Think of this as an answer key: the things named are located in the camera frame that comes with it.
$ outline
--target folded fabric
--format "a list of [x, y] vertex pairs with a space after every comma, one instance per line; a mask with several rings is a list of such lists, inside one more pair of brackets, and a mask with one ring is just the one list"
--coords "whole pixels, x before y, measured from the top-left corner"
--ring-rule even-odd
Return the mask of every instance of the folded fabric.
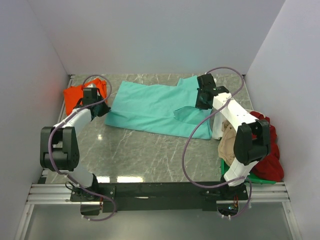
[[107, 83], [106, 81], [101, 81], [99, 78], [96, 78], [92, 81], [89, 81], [83, 85], [71, 86], [63, 90], [64, 103], [65, 103], [65, 113], [66, 115], [71, 114], [74, 107], [77, 105], [79, 99], [83, 97], [83, 89], [90, 84], [95, 84], [99, 89], [100, 94], [103, 98], [107, 95]]
[[[123, 81], [105, 124], [149, 133], [189, 137], [211, 110], [195, 108], [197, 76], [180, 79], [177, 86], [143, 85]], [[203, 123], [193, 138], [210, 139], [210, 121]]]
[[[251, 115], [258, 119], [265, 119], [270, 123], [270, 118], [263, 114], [251, 111]], [[236, 130], [228, 121], [222, 124], [223, 136], [218, 146], [218, 155], [222, 158], [228, 166], [231, 166], [235, 159], [234, 144], [236, 140]], [[270, 125], [270, 147], [271, 152], [264, 159], [259, 161], [251, 170], [257, 177], [269, 181], [280, 182], [284, 178], [284, 170], [279, 162], [280, 152], [276, 144], [277, 133], [276, 128]]]

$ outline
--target table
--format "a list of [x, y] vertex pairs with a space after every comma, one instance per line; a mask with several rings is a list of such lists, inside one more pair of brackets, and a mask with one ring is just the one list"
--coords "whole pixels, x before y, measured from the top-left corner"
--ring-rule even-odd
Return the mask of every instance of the table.
[[[180, 78], [200, 74], [104, 74], [112, 84], [108, 104], [112, 107], [122, 81], [138, 84], [176, 86]], [[217, 86], [234, 92], [241, 85], [235, 74], [218, 74]], [[86, 75], [74, 75], [70, 86], [81, 85]], [[252, 110], [246, 86], [234, 97], [245, 109]], [[65, 110], [61, 119], [66, 117]], [[97, 117], [77, 137], [80, 162], [101, 183], [117, 182], [186, 182], [181, 157], [186, 138], [135, 131], [105, 125], [105, 117]], [[192, 139], [185, 155], [189, 176], [194, 181], [219, 181], [221, 161], [218, 140]], [[67, 180], [55, 172], [47, 175], [47, 184]]]

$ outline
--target gray floor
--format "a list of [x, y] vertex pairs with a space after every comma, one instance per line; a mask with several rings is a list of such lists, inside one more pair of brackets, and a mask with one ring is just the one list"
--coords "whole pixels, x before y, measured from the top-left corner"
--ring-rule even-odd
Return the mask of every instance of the gray floor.
[[[113, 92], [108, 100], [112, 105], [122, 81], [145, 85], [175, 86], [180, 78], [193, 74], [107, 74]], [[76, 75], [72, 86], [82, 84], [85, 75]], [[216, 75], [217, 85], [231, 92], [239, 88], [238, 76]], [[244, 87], [235, 99], [245, 108], [252, 104]], [[111, 127], [104, 124], [105, 116], [95, 118], [79, 134], [80, 161], [99, 182], [185, 182], [181, 156], [186, 138]], [[219, 141], [193, 139], [187, 149], [186, 166], [195, 181], [219, 181]], [[64, 183], [66, 179], [50, 172], [46, 183]]]
[[26, 240], [291, 240], [281, 203], [256, 203], [228, 221], [201, 210], [123, 211], [102, 222], [78, 205], [36, 205]]

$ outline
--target dark red fabric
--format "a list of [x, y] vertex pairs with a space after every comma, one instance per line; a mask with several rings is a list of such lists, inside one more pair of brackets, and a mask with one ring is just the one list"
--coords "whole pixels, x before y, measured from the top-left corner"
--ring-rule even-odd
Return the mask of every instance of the dark red fabric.
[[[267, 116], [265, 117], [260, 112], [252, 111], [250, 114], [257, 119], [265, 119], [270, 123], [270, 118]], [[284, 178], [285, 173], [279, 162], [280, 152], [278, 145], [276, 144], [276, 139], [276, 128], [270, 125], [271, 153], [258, 162], [251, 171], [261, 179], [280, 182]]]

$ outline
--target teal cloth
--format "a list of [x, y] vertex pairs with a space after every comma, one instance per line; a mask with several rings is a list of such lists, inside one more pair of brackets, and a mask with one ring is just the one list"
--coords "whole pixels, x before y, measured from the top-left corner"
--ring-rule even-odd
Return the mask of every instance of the teal cloth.
[[[211, 110], [195, 108], [197, 76], [180, 79], [177, 86], [143, 85], [123, 81], [113, 101], [105, 124], [149, 133], [189, 137], [196, 125]], [[210, 121], [204, 122], [193, 135], [210, 139]]]

